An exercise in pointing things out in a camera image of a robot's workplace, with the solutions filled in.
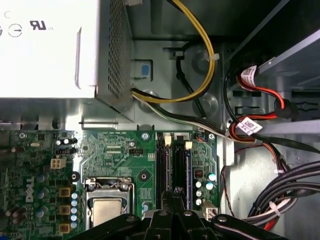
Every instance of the mounting hole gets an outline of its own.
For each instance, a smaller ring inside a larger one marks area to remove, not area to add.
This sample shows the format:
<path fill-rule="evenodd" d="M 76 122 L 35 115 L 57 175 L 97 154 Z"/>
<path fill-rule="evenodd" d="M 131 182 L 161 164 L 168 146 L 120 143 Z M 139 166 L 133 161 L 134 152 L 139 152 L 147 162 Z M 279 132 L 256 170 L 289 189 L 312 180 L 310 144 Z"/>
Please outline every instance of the mounting hole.
<path fill-rule="evenodd" d="M 77 181 L 80 180 L 80 173 L 78 173 L 77 171 L 73 171 L 73 172 L 71 173 L 70 178 L 71 178 L 71 181 L 72 181 L 72 182 L 77 182 Z"/>

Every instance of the yellow wire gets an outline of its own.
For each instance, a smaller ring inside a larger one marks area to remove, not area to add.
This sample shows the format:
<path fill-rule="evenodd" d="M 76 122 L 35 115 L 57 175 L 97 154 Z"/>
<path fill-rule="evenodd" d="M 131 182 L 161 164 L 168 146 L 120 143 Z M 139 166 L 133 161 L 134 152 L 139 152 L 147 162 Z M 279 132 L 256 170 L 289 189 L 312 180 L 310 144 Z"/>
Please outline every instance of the yellow wire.
<path fill-rule="evenodd" d="M 156 103 L 156 104 L 162 104 L 162 103 L 176 103 L 176 102 L 181 102 L 184 100 L 188 100 L 190 98 L 195 97 L 196 95 L 200 94 L 201 92 L 203 92 L 206 87 L 210 84 L 210 80 L 212 79 L 212 77 L 214 76 L 214 72 L 215 72 L 215 61 L 211 59 L 211 57 L 214 56 L 214 49 L 212 47 L 212 44 L 210 42 L 210 39 L 208 37 L 208 34 L 206 33 L 206 31 L 204 30 L 204 28 L 201 26 L 201 24 L 199 23 L 199 21 L 196 19 L 196 17 L 189 11 L 189 9 L 183 5 L 179 0 L 173 0 L 173 2 L 178 6 L 178 8 L 181 9 L 181 11 L 188 17 L 188 19 L 190 20 L 190 22 L 193 24 L 193 26 L 196 28 L 196 30 L 199 32 L 199 34 L 201 35 L 205 46 L 207 48 L 208 51 L 208 56 L 209 56 L 209 69 L 208 69 L 208 73 L 205 77 L 205 80 L 203 81 L 202 85 L 192 94 L 185 96 L 185 97 L 180 97 L 180 98 L 175 98 L 175 99 L 156 99 L 153 97 L 149 97 L 149 96 L 144 96 L 141 95 L 137 92 L 132 91 L 132 94 L 137 96 L 138 98 L 150 102 L 150 103 Z"/>

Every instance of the white label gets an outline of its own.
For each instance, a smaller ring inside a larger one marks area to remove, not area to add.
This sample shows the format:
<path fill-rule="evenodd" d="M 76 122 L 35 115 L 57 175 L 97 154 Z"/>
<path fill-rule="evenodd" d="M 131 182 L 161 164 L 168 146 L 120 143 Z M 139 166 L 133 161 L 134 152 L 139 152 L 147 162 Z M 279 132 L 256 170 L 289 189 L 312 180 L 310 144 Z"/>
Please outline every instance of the white label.
<path fill-rule="evenodd" d="M 26 203 L 33 203 L 34 202 L 34 184 L 35 184 L 35 177 L 31 177 L 26 180 Z"/>
<path fill-rule="evenodd" d="M 239 122 L 237 127 L 240 128 L 249 136 L 257 133 L 263 128 L 261 125 L 251 120 L 249 117 L 246 117 L 241 122 Z"/>
<path fill-rule="evenodd" d="M 248 67 L 246 70 L 244 70 L 241 73 L 241 78 L 243 81 L 245 81 L 247 84 L 251 86 L 256 86 L 255 84 L 255 72 L 257 70 L 257 65 Z"/>

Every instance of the white wire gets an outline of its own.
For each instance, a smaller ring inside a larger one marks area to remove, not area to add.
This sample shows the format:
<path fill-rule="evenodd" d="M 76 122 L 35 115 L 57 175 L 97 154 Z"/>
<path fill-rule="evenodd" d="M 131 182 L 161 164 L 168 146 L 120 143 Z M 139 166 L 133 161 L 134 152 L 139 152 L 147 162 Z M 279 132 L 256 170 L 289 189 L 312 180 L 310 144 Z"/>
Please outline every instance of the white wire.
<path fill-rule="evenodd" d="M 279 210 L 281 209 L 283 206 L 285 206 L 291 199 L 284 199 L 282 200 L 277 206 L 276 209 Z M 265 213 L 256 215 L 256 216 L 251 216 L 251 217 L 246 217 L 245 220 L 250 220 L 250 219 L 255 219 L 255 218 L 260 218 L 269 214 L 272 214 L 273 212 L 275 212 L 275 209 L 270 209 L 269 211 L 266 211 Z"/>
<path fill-rule="evenodd" d="M 180 119 L 175 119 L 175 118 L 172 118 L 172 117 L 169 117 L 169 116 L 165 116 L 165 115 L 163 115 L 161 112 L 159 112 L 159 111 L 157 111 L 155 108 L 153 108 L 148 102 L 140 99 L 139 97 L 137 97 L 137 96 L 135 96 L 135 95 L 133 95 L 133 97 L 134 97 L 135 99 L 137 99 L 138 101 L 140 101 L 141 103 L 143 103 L 144 105 L 148 106 L 148 107 L 149 107 L 152 111 L 154 111 L 157 115 L 159 115 L 160 117 L 162 117 L 162 118 L 164 118 L 164 119 L 166 119 L 166 120 L 169 120 L 169 121 L 172 121 L 172 122 L 175 122 L 175 123 L 178 123 L 178 124 L 193 125 L 193 126 L 196 126 L 196 127 L 198 127 L 198 128 L 202 128 L 202 129 L 204 129 L 204 130 L 207 130 L 209 133 L 213 133 L 213 134 L 215 134 L 215 135 L 217 135 L 217 136 L 220 136 L 220 137 L 222 137 L 222 138 L 224 138 L 224 139 L 228 139 L 228 140 L 235 141 L 234 139 L 229 138 L 229 137 L 227 137 L 226 135 L 223 135 L 223 134 L 221 134 L 221 133 L 219 133 L 219 132 L 216 132 L 215 130 L 213 130 L 213 129 L 211 129 L 211 128 L 209 128 L 209 127 L 207 127 L 207 126 L 205 126 L 205 125 L 203 125 L 203 124 L 201 124 L 201 123 L 197 123 L 197 122 L 193 122 L 193 121 L 180 120 Z"/>

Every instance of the label sticker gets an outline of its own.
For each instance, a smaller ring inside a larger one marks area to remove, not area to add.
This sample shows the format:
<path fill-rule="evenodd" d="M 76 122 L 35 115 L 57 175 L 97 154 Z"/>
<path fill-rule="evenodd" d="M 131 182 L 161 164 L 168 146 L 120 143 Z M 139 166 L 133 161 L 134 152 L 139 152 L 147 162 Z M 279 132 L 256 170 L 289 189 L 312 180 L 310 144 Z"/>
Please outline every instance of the label sticker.
<path fill-rule="evenodd" d="M 256 86 L 255 84 L 255 72 L 257 70 L 257 65 L 248 67 L 246 70 L 244 70 L 241 73 L 241 78 L 243 81 L 245 81 L 247 84 L 251 86 Z"/>
<path fill-rule="evenodd" d="M 263 127 L 251 120 L 249 117 L 246 117 L 241 122 L 237 124 L 237 127 L 244 131 L 247 135 L 252 135 L 260 131 Z"/>

